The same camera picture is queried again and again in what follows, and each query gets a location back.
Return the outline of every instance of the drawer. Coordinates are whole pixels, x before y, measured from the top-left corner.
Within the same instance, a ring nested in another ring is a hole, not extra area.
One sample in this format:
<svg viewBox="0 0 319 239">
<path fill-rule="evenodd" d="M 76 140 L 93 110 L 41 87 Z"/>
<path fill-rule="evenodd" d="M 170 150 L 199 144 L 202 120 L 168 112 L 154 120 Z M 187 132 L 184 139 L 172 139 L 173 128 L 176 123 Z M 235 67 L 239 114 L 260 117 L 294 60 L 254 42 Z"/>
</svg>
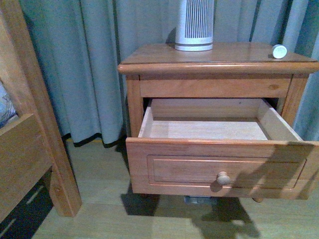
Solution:
<svg viewBox="0 0 319 239">
<path fill-rule="evenodd" d="M 127 151 L 135 193 L 297 198 L 318 172 L 318 144 L 263 99 L 153 99 Z"/>
</svg>

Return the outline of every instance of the bottle cap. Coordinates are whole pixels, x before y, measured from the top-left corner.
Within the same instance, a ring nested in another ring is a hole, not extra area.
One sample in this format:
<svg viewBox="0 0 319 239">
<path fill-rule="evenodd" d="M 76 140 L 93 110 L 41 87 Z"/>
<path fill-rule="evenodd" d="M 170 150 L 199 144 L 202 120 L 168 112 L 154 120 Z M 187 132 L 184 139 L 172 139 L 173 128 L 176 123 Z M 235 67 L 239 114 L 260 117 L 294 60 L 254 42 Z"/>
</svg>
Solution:
<svg viewBox="0 0 319 239">
<path fill-rule="evenodd" d="M 284 47 L 283 45 L 275 45 L 273 47 L 273 56 L 276 58 L 276 59 L 282 59 L 284 58 L 284 56 L 286 56 L 287 54 L 287 48 Z"/>
</svg>

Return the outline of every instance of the nightstand top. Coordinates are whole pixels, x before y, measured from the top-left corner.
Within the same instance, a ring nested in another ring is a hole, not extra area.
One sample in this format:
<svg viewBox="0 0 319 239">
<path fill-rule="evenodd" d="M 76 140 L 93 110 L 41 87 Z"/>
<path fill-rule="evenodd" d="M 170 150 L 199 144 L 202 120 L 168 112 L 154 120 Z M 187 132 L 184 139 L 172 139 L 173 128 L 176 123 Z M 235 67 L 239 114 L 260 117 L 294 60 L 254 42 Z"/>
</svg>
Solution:
<svg viewBox="0 0 319 239">
<path fill-rule="evenodd" d="M 288 52 L 283 59 L 272 56 L 264 43 L 215 42 L 209 51 L 177 51 L 173 44 L 140 47 L 119 65 L 122 74 L 163 73 L 313 73 L 319 62 Z"/>
</svg>

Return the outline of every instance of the grey curtain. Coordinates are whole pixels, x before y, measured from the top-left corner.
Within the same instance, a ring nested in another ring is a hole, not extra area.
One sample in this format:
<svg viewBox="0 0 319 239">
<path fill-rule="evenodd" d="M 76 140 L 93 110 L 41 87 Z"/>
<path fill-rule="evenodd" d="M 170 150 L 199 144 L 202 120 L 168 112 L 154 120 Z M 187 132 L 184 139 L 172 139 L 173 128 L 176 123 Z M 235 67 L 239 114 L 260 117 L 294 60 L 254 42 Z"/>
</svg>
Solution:
<svg viewBox="0 0 319 239">
<path fill-rule="evenodd" d="M 144 44 L 174 42 L 178 1 L 20 2 L 61 133 L 70 132 L 75 142 L 95 133 L 105 143 L 117 140 L 127 118 L 116 66 Z M 215 0 L 214 41 L 284 42 L 318 57 L 317 11 L 317 0 Z M 317 112 L 316 82 L 312 76 L 296 121 L 306 139 L 319 132 L 319 123 L 306 117 Z"/>
</svg>

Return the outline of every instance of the bed post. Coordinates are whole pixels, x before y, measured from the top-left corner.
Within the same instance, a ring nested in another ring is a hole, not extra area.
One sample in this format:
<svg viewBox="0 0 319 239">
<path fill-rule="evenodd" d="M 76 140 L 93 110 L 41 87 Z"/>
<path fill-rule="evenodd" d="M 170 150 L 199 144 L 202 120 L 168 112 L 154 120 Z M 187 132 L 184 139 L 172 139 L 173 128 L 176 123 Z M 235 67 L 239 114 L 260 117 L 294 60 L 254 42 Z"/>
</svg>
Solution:
<svg viewBox="0 0 319 239">
<path fill-rule="evenodd" d="M 41 128 L 52 162 L 53 204 L 59 215 L 73 217 L 81 206 L 80 194 L 18 0 L 0 0 L 0 65 L 17 112 L 34 114 Z"/>
</svg>

